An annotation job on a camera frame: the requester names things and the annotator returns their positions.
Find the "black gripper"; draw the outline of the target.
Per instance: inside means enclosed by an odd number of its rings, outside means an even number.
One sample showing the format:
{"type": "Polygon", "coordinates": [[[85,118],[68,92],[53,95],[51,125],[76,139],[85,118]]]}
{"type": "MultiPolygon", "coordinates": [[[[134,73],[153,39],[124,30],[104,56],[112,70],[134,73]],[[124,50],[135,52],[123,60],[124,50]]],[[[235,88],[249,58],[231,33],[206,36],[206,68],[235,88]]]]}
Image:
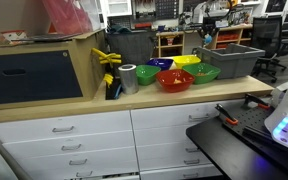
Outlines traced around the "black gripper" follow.
{"type": "Polygon", "coordinates": [[[219,28],[216,26],[214,22],[203,23],[202,24],[202,34],[203,35],[216,35],[219,31],[219,28]]]}

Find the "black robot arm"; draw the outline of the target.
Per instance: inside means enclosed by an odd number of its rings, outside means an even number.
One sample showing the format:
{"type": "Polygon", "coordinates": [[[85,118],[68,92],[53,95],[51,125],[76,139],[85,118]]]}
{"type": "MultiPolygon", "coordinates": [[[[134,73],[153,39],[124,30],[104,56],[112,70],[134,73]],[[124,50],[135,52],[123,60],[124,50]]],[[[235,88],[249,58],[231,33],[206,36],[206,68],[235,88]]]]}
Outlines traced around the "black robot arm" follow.
{"type": "Polygon", "coordinates": [[[198,24],[201,37],[214,36],[238,5],[237,0],[205,0],[193,10],[193,22],[198,24]]]}

